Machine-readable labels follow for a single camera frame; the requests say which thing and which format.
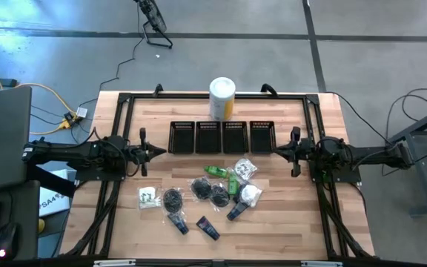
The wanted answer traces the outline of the white yellow wipes canister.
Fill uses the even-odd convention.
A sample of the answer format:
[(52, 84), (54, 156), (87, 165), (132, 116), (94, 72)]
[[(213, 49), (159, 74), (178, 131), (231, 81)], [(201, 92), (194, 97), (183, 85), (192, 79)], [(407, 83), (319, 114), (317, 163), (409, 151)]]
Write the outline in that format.
[(235, 83), (227, 77), (215, 78), (209, 85), (209, 108), (213, 120), (226, 121), (233, 115)]

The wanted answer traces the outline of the bagged cotton swab vanity pack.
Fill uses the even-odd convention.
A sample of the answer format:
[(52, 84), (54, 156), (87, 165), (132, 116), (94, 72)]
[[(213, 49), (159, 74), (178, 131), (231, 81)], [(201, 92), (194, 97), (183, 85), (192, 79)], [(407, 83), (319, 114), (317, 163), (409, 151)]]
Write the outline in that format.
[(147, 208), (159, 208), (161, 206), (160, 196), (155, 187), (144, 187), (138, 189), (138, 204), (141, 210)]
[(242, 180), (248, 181), (256, 172), (258, 168), (246, 158), (239, 159), (235, 166), (234, 172), (235, 174)]

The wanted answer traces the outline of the small green bottle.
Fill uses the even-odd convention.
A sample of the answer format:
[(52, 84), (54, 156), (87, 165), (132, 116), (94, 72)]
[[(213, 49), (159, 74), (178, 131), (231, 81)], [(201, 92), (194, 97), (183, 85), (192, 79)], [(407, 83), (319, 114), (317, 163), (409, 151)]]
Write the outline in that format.
[(226, 168), (221, 168), (218, 166), (205, 166), (204, 170), (211, 176), (219, 177), (222, 179), (228, 178), (228, 170)]
[(235, 173), (229, 173), (228, 177), (228, 193), (234, 196), (239, 190), (239, 180)]

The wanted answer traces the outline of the black computer desk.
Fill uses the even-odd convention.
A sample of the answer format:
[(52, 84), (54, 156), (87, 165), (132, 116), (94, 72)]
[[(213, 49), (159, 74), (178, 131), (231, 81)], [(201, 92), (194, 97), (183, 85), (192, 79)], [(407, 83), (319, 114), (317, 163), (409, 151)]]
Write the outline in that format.
[(19, 225), (18, 252), (12, 260), (22, 261), (37, 258), (38, 219), (38, 182), (26, 182), (0, 190), (0, 230), (7, 223), (15, 222)]

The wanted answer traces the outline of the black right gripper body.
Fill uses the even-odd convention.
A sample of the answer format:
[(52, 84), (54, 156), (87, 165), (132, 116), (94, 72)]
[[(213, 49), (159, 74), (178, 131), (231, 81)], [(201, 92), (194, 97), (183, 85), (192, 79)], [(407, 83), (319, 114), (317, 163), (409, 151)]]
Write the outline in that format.
[(301, 131), (299, 127), (293, 127), (291, 131), (291, 149), (293, 151), (292, 163), (293, 168), (291, 171), (292, 177), (298, 177), (301, 174), (300, 160), (308, 160), (311, 152), (311, 140), (306, 137), (301, 137)]

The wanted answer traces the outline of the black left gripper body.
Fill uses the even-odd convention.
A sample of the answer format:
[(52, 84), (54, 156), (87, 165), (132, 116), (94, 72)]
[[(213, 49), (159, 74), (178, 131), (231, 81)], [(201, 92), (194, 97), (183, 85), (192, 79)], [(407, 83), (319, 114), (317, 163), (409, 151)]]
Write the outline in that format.
[(137, 167), (141, 168), (141, 175), (146, 177), (148, 175), (148, 169), (146, 164), (149, 162), (148, 159), (148, 142), (146, 141), (146, 129), (140, 128), (139, 130), (140, 145), (132, 145), (128, 147), (128, 154), (130, 160), (136, 164)]

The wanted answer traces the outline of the black floor fan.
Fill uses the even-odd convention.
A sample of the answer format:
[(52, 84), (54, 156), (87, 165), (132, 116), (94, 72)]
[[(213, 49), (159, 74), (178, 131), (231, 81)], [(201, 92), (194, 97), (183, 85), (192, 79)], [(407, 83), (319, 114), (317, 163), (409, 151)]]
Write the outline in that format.
[[(173, 47), (173, 42), (165, 35), (165, 31), (167, 30), (167, 26), (165, 24), (165, 20), (162, 17), (162, 14), (159, 10), (159, 7), (155, 0), (134, 0), (136, 2), (137, 7), (140, 8), (142, 13), (146, 16), (147, 22), (142, 25), (142, 31), (146, 42), (149, 45), (157, 46), (157, 47), (166, 47), (171, 49)], [(151, 42), (146, 27), (150, 25), (152, 30), (155, 33), (158, 33), (162, 38), (164, 38), (168, 44), (160, 44)]]

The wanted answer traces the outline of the black computer mouse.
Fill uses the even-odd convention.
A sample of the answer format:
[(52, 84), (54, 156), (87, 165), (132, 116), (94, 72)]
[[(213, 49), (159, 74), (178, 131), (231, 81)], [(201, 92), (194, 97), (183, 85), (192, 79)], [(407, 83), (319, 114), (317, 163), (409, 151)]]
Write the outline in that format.
[(9, 222), (0, 230), (0, 261), (12, 260), (18, 252), (18, 228), (15, 222)]

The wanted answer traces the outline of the dark grey flat panel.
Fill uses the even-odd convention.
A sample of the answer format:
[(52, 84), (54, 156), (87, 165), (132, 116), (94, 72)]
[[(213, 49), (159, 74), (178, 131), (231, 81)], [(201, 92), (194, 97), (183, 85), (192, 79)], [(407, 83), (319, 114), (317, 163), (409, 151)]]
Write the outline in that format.
[(32, 88), (0, 91), (0, 189), (25, 181), (21, 160), (28, 141)]

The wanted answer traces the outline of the white cardboard box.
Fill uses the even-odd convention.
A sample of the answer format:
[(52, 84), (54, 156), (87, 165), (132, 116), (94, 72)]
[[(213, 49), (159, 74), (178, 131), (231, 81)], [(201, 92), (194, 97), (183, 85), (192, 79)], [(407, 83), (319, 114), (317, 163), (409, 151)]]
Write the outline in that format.
[(39, 216), (46, 217), (51, 214), (66, 211), (70, 208), (68, 197), (41, 187), (39, 191)]

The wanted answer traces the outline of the black diagonal strut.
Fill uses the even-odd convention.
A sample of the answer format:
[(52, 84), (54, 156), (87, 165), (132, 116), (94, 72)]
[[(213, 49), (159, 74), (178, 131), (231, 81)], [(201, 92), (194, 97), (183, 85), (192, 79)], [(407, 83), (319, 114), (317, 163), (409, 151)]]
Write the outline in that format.
[(73, 198), (76, 186), (68, 179), (63, 179), (36, 165), (27, 166), (27, 180), (39, 181), (41, 187), (55, 191), (63, 196)]

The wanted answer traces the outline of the silver edge bracket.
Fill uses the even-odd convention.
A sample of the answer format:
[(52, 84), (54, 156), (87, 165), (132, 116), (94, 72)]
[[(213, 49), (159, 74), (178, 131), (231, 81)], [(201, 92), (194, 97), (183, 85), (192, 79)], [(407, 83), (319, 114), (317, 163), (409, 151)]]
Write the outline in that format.
[(93, 263), (93, 267), (134, 267), (135, 265), (135, 259), (97, 260)]
[(342, 262), (334, 261), (319, 261), (319, 260), (303, 260), (300, 263), (301, 267), (343, 267)]

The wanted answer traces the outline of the bagged white shower cap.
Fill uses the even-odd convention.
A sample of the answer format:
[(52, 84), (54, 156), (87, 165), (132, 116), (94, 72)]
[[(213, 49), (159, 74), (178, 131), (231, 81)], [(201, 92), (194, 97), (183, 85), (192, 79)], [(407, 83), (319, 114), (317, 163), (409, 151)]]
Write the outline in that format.
[(244, 185), (245, 188), (242, 192), (243, 199), (246, 201), (247, 205), (254, 208), (261, 197), (262, 189), (250, 183)]

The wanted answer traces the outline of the black slotted plastic basket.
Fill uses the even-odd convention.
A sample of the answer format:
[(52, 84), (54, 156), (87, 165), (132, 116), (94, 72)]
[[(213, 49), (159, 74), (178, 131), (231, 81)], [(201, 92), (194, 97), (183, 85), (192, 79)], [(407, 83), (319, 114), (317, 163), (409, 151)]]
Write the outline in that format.
[(219, 154), (221, 151), (220, 122), (196, 122), (196, 153)]
[(273, 121), (250, 121), (251, 152), (271, 154), (276, 147)]
[(222, 122), (222, 150), (225, 154), (249, 152), (248, 131), (245, 121)]
[(168, 152), (170, 154), (192, 154), (194, 151), (195, 122), (172, 121), (170, 123)]

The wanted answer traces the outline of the black aluminium table frame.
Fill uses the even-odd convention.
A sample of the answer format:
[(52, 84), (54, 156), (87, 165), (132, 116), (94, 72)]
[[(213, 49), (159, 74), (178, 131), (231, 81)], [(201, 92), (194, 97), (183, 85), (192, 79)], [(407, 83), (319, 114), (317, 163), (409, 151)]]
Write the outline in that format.
[[(93, 126), (100, 136), (111, 134), (120, 92), (101, 92), (96, 105)], [(160, 93), (158, 99), (135, 97), (128, 139), (139, 143), (139, 129), (146, 128), (147, 140), (168, 148), (171, 121), (209, 120), (208, 94), (204, 99), (187, 99), (194, 93)], [(307, 122), (301, 99), (236, 99), (235, 121), (273, 121), (278, 145), (288, 142), (294, 126), (307, 136)], [(348, 141), (340, 101), (328, 93), (309, 94), (309, 111), (315, 140), (319, 126), (313, 100), (319, 100), (326, 135)], [(249, 154), (258, 172), (253, 182), (263, 190), (256, 208), (248, 208), (234, 221), (226, 218), (234, 203), (218, 211), (208, 201), (193, 198), (189, 182), (204, 176), (206, 165), (232, 166), (239, 155), (173, 155), (163, 154), (148, 166), (148, 176), (137, 174), (121, 184), (109, 249), (112, 258), (162, 259), (241, 259), (241, 260), (324, 260), (327, 257), (320, 208), (315, 184), (309, 177), (307, 162), (301, 162), (302, 174), (291, 177), (291, 165), (282, 157)], [(166, 217), (161, 208), (139, 210), (137, 190), (145, 186), (163, 189), (181, 188), (183, 212), (190, 231), (183, 235)], [(87, 182), (73, 198), (61, 253), (68, 252), (81, 239), (92, 223), (100, 182)], [(342, 220), (358, 243), (374, 254), (363, 201), (357, 189), (348, 184), (337, 185)], [(220, 233), (215, 241), (196, 226), (203, 216)]]

